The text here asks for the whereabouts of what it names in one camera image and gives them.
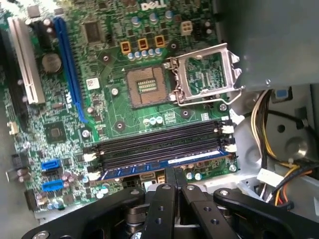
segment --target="sata port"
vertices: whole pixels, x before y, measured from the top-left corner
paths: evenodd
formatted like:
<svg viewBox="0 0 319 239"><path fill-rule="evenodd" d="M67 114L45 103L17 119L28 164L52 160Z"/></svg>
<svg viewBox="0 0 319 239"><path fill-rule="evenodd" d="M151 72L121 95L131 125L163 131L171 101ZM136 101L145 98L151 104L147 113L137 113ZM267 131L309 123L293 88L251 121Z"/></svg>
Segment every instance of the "sata port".
<svg viewBox="0 0 319 239"><path fill-rule="evenodd" d="M140 179L141 180L148 180L151 178L155 178L155 173L144 173L144 174L140 174Z"/></svg>

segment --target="pcie slot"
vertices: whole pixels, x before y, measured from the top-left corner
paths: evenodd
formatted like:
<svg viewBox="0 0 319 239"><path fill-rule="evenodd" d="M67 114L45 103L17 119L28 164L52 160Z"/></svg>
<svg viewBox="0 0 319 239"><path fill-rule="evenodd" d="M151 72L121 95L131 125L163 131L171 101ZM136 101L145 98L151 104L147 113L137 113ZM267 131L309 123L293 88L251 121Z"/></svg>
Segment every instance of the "pcie slot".
<svg viewBox="0 0 319 239"><path fill-rule="evenodd" d="M28 102L29 104L45 103L28 27L19 18L9 17L8 23Z"/></svg>
<svg viewBox="0 0 319 239"><path fill-rule="evenodd" d="M115 168L107 170L102 180L109 180L114 178L128 177L138 174L152 173L155 171L164 170L167 167L179 167L187 164L195 164L198 162L204 162L212 159L218 159L222 157L234 157L232 154L225 152L223 150L213 150L207 153L201 153L198 155L192 155L187 157L182 157L173 160L162 160L157 163L148 162L142 165L134 165L130 167Z"/></svg>
<svg viewBox="0 0 319 239"><path fill-rule="evenodd" d="M10 39L8 33L3 29L0 29L0 52L0 65L2 65L4 71L5 82L11 96L13 111L19 119L21 129L26 132L29 114L26 104L22 101L22 87L18 86L19 76Z"/></svg>
<svg viewBox="0 0 319 239"><path fill-rule="evenodd" d="M69 86L72 102L78 111L79 119L83 123L87 123L88 121L84 118L84 112L82 109L81 89L76 73L70 41L68 38L66 23L61 17L54 18L53 22L56 30L56 35L59 40L59 49L62 56L62 63L65 70L65 76Z"/></svg>
<svg viewBox="0 0 319 239"><path fill-rule="evenodd" d="M128 138L113 139L107 142L102 142L97 145L94 145L90 148L85 149L87 153L99 153L99 152L112 152L116 151L119 148L129 148L129 147L140 147L141 145L152 145L161 141L166 141L167 139L174 138L176 140L179 137L190 136L192 134L197 134L198 131L203 130L205 134L216 133L214 130L218 129L218 132L221 132L221 129L224 125L230 124L228 121L220 120L211 120L208 122L194 123L187 126L171 128L163 131L155 131L152 133L147 133L143 135L136 135Z"/></svg>
<svg viewBox="0 0 319 239"><path fill-rule="evenodd" d="M183 145L176 145L171 147L160 148L142 153L136 153L124 157L118 157L113 159L107 159L103 161L104 168L114 168L120 166L127 166L130 164L174 159L176 157L184 157L193 153L200 153L208 151L209 149L218 149L223 146L220 139L211 138L198 142L191 142Z"/></svg>

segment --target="motherboard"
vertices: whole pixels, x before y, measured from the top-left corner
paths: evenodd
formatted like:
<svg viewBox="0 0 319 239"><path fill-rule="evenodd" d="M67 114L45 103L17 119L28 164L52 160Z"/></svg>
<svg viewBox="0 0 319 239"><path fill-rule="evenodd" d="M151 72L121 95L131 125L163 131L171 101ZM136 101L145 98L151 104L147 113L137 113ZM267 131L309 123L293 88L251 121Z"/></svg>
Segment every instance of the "motherboard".
<svg viewBox="0 0 319 239"><path fill-rule="evenodd" d="M16 148L7 177L25 184L29 209L147 190L166 167L188 182L236 172L217 35L210 0L2 3L1 95ZM224 51L201 54L216 45Z"/></svg>

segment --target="sticker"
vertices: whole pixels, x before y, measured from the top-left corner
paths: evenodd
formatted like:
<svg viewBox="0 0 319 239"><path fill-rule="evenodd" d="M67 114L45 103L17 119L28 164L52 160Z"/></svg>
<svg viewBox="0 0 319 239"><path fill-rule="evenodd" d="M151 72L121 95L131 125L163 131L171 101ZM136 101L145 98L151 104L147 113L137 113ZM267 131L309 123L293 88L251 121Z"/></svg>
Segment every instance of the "sticker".
<svg viewBox="0 0 319 239"><path fill-rule="evenodd" d="M100 88L99 79L98 78L87 79L86 86L89 91Z"/></svg>
<svg viewBox="0 0 319 239"><path fill-rule="evenodd" d="M272 171L269 171L267 169L260 169L257 179L259 181L262 181L268 185L271 185L273 187L277 187L278 184L284 179L283 176L278 175L277 173L274 173Z"/></svg>

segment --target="blue sata port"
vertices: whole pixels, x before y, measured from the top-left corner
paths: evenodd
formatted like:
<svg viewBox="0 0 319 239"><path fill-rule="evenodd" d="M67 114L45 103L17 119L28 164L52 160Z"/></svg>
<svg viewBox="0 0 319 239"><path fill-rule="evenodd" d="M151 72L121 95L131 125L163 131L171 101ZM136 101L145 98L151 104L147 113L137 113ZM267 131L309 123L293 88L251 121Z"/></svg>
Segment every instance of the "blue sata port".
<svg viewBox="0 0 319 239"><path fill-rule="evenodd" d="M62 188L63 188L63 181L61 179L42 184L43 192L57 191Z"/></svg>
<svg viewBox="0 0 319 239"><path fill-rule="evenodd" d="M59 159L53 159L50 161L42 162L41 169L42 171L47 171L47 170L59 168L60 165L61 165L61 162Z"/></svg>

